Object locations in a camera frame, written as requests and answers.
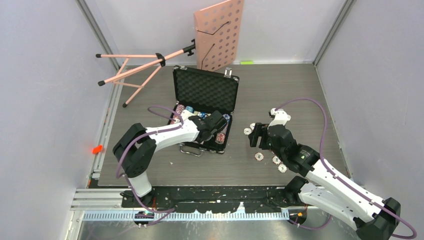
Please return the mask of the red white chip stack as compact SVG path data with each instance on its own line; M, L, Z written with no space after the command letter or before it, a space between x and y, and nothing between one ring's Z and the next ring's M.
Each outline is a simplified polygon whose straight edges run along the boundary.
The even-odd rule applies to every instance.
M185 106L182 104L178 104L176 109L175 109L175 113L172 115L172 120L171 120L171 124L176 124L180 122L180 117L179 115L181 115L181 113L185 110Z

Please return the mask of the black poker set case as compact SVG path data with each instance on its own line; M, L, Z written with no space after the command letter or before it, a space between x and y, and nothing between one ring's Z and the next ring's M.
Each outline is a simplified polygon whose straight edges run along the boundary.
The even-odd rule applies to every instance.
M176 65L173 67L174 93L177 105L190 106L194 113L211 114L219 111L230 115L229 126L224 144L215 142L217 132L210 140L197 142L181 142L179 149L182 153L200 157L203 152L224 154L230 129L233 122L240 78L232 73L232 68L226 67L224 73L201 70Z

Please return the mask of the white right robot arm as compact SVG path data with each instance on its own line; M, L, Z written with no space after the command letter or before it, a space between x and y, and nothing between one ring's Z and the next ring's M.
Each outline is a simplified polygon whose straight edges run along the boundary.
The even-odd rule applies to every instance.
M255 123L251 147L270 150L296 176L285 187L291 205L316 206L355 230L362 240L388 240L399 225L401 205L382 199L336 170L313 148L297 143L283 124Z

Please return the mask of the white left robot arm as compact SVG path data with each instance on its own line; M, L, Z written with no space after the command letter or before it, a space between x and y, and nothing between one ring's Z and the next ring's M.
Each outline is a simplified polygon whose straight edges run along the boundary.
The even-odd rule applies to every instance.
M209 141L228 124L217 110L204 118L184 110L179 118L179 122L161 127L135 123L112 149L135 191L134 200L141 207L148 207L154 199L147 168L156 152L180 143Z

